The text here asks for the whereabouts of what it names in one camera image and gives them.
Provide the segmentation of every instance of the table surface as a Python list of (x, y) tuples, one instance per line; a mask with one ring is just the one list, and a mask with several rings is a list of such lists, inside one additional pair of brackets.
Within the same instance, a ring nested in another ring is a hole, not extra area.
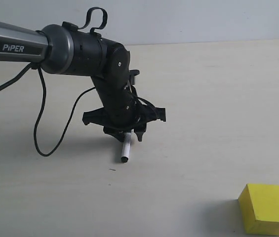
[[(137, 91), (167, 122), (133, 137), (130, 161), (79, 102), (51, 157), (34, 148), (37, 72), (0, 93), (0, 237), (240, 237), (246, 183), (279, 184), (279, 40), (130, 46)], [(0, 84), (24, 66), (0, 62)], [(90, 78), (45, 75), (38, 138), (57, 143)]]

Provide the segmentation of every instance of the yellow wooden block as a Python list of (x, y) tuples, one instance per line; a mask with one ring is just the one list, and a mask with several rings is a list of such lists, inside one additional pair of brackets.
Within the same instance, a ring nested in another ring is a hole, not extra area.
[(279, 236), (279, 185), (247, 184), (238, 201), (247, 234)]

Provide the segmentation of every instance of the robotic arm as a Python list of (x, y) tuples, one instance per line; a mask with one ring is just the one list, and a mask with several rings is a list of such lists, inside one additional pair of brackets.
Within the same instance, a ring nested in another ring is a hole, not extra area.
[[(81, 32), (96, 9), (103, 13), (101, 26), (91, 28), (89, 33)], [(0, 61), (30, 62), (49, 74), (91, 77), (103, 108), (85, 112), (83, 123), (103, 126), (104, 133), (120, 142), (133, 130), (142, 141), (148, 122), (165, 121), (165, 108), (156, 108), (138, 97), (134, 84), (139, 71), (129, 70), (129, 51), (95, 32), (106, 23), (107, 12), (99, 7), (88, 10), (81, 28), (63, 22), (62, 26), (48, 25), (41, 31), (31, 31), (0, 22)]]

